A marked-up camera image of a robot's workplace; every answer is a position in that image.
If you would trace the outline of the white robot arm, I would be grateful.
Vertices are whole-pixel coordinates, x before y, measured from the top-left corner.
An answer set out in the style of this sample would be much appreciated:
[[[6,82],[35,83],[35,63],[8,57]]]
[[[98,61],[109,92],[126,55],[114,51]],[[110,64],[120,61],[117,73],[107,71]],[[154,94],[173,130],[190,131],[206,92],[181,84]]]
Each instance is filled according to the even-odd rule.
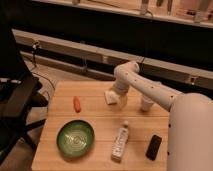
[[[117,94],[132,86],[169,112],[167,171],[213,171],[213,100],[144,78],[135,61],[116,66],[114,77]]]

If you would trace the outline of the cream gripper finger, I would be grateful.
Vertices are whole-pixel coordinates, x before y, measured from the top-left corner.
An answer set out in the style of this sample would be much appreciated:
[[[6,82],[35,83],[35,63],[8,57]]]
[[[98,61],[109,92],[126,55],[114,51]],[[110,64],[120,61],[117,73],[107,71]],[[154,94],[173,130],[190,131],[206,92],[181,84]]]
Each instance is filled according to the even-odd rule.
[[[117,105],[120,108],[124,108],[127,105],[127,102],[128,102],[128,96],[127,95],[119,96],[118,101],[117,101]]]

